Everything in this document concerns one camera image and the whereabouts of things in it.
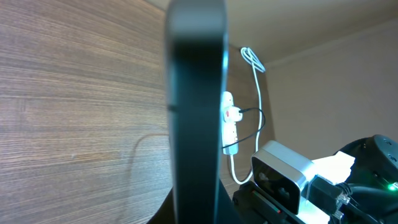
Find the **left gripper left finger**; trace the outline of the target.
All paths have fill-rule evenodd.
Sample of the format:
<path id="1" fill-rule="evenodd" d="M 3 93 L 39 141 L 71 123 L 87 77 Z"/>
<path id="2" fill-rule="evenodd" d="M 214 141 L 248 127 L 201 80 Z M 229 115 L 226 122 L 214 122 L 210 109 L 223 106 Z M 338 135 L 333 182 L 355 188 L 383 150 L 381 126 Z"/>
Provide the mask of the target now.
<path id="1" fill-rule="evenodd" d="M 147 224 L 174 224 L 174 198 L 172 189 Z"/>

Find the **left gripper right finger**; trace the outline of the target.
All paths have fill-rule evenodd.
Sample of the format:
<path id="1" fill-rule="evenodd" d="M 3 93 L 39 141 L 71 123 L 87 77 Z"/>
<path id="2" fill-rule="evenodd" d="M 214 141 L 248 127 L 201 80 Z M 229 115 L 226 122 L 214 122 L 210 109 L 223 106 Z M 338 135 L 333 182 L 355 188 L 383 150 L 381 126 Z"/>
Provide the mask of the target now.
<path id="1" fill-rule="evenodd" d="M 242 224 L 223 183 L 219 181 L 217 224 Z"/>

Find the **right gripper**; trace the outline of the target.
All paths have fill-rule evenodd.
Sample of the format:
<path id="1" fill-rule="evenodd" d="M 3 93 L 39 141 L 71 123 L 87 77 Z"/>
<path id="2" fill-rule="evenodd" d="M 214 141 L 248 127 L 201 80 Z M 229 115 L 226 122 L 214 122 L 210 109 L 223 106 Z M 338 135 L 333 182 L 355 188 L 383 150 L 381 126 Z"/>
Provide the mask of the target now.
<path id="1" fill-rule="evenodd" d="M 304 224 L 296 215 L 275 204 L 254 182 L 246 182 L 233 194 L 234 209 L 247 224 Z"/>

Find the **teal Galaxy smartphone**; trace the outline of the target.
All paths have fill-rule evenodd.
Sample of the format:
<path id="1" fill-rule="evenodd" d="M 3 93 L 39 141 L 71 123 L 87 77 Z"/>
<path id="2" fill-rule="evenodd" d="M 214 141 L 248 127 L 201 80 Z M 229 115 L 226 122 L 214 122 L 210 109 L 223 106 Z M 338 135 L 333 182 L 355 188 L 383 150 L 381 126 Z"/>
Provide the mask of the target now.
<path id="1" fill-rule="evenodd" d="M 215 223 L 228 67 L 225 2 L 172 1 L 164 46 L 175 218 Z"/>

